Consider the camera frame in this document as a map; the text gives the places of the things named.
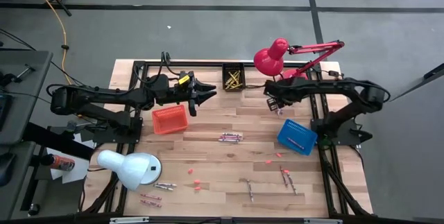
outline desk lamp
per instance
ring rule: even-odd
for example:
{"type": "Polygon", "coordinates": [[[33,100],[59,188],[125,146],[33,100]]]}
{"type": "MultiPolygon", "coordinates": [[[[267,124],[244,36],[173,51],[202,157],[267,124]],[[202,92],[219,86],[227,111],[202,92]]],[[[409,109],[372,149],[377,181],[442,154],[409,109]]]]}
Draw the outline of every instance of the desk lamp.
{"type": "Polygon", "coordinates": [[[333,52],[339,50],[344,46],[342,41],[333,41],[326,44],[312,44],[307,46],[289,46],[289,43],[284,38],[276,39],[270,48],[264,48],[258,51],[254,57],[255,67],[262,74],[267,76],[281,75],[282,78],[303,77],[307,79],[305,71],[318,64],[321,60],[332,55],[333,52]],[[288,52],[290,55],[300,53],[322,53],[319,58],[308,62],[299,69],[289,69],[281,74],[284,68],[284,54],[288,52]]]}
{"type": "Polygon", "coordinates": [[[159,159],[147,153],[132,153],[125,156],[104,150],[99,153],[97,164],[114,171],[122,184],[131,191],[136,191],[140,184],[155,182],[162,171],[159,159]]]}

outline orange basket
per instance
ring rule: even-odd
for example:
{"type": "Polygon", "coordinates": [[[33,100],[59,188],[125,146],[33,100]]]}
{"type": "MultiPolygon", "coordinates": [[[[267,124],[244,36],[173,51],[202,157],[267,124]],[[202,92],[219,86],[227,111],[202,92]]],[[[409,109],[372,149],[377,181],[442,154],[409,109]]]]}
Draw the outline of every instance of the orange basket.
{"type": "Polygon", "coordinates": [[[187,115],[183,105],[153,110],[153,126],[155,134],[166,134],[188,127],[187,115]]]}

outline yellow label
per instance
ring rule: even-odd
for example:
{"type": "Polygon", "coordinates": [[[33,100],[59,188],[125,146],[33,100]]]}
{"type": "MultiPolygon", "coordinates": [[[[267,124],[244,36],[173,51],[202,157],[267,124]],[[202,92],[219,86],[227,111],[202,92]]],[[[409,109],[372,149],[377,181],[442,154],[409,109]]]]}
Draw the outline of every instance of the yellow label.
{"type": "Polygon", "coordinates": [[[186,75],[185,77],[179,79],[179,85],[181,85],[181,84],[187,82],[188,80],[189,80],[189,76],[186,75]]]}

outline gray table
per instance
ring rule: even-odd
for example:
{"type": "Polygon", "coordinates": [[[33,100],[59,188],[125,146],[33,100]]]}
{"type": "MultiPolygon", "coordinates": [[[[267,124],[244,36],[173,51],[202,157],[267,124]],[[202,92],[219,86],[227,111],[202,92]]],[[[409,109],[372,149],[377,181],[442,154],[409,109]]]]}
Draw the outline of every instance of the gray table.
{"type": "MultiPolygon", "coordinates": [[[[35,71],[24,77],[21,83],[11,83],[9,92],[21,92],[38,96],[48,71],[52,53],[47,51],[0,51],[0,71],[3,74],[18,75],[29,64],[35,71]]],[[[3,129],[0,132],[0,154],[8,152],[17,155],[11,181],[0,187],[0,220],[9,219],[17,203],[29,162],[35,149],[35,143],[20,143],[26,124],[34,109],[36,98],[25,95],[12,95],[13,102],[3,129]]]]}
{"type": "MultiPolygon", "coordinates": [[[[38,96],[48,72],[52,53],[47,51],[0,51],[0,71],[18,75],[29,64],[35,71],[26,74],[21,83],[10,83],[8,92],[19,92],[38,96]]],[[[33,113],[36,98],[12,95],[12,107],[0,131],[0,145],[16,144],[22,140],[26,124],[33,113]]]]}

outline wooden table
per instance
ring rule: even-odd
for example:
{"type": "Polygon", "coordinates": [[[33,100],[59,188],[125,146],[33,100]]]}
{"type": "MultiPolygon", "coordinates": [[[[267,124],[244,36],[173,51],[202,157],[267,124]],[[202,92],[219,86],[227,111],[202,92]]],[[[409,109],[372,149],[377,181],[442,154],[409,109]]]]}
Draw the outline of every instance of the wooden table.
{"type": "MultiPolygon", "coordinates": [[[[128,88],[133,61],[116,60],[110,88],[128,88]]],[[[321,67],[322,70],[339,71],[338,62],[322,62],[321,67]]],[[[135,152],[158,156],[163,165],[159,182],[175,183],[178,187],[171,192],[141,185],[139,192],[129,191],[125,215],[328,217],[317,150],[314,149],[310,156],[299,155],[276,140],[285,119],[293,119],[309,128],[312,115],[308,98],[292,107],[285,107],[283,116],[278,117],[269,111],[263,89],[224,92],[220,67],[180,69],[193,70],[199,81],[216,85],[217,95],[196,108],[197,117],[188,117],[189,127],[184,132],[155,135],[151,112],[142,112],[144,129],[135,152]],[[217,139],[222,132],[242,133],[244,140],[239,144],[221,143],[217,139]],[[282,157],[276,156],[276,153],[282,154],[282,157]],[[290,170],[299,193],[297,196],[291,187],[284,186],[280,166],[290,170]],[[189,169],[194,170],[191,175],[188,174],[189,169]],[[194,191],[196,179],[201,181],[200,191],[194,191]],[[250,201],[245,179],[251,181],[254,203],[250,201]],[[139,203],[139,193],[161,196],[162,208],[139,203]]],[[[158,67],[150,67],[150,76],[157,71],[158,67]]],[[[166,69],[163,72],[173,76],[166,69]]],[[[246,68],[248,85],[261,85],[266,79],[269,77],[255,68],[246,68]]],[[[327,95],[327,101],[333,111],[348,104],[346,97],[341,95],[327,95]]],[[[105,107],[110,110],[123,109],[122,105],[105,107]]],[[[101,150],[115,148],[116,144],[104,144],[101,150]]],[[[362,207],[372,212],[361,160],[350,147],[337,148],[345,185],[362,207]]],[[[91,159],[91,169],[99,167],[96,163],[97,153],[91,159]]],[[[84,209],[99,196],[109,179],[110,171],[88,173],[84,209]]],[[[339,209],[336,187],[333,186],[332,190],[335,207],[339,209]]],[[[119,190],[116,191],[113,207],[117,206],[118,198],[119,190]]]]}

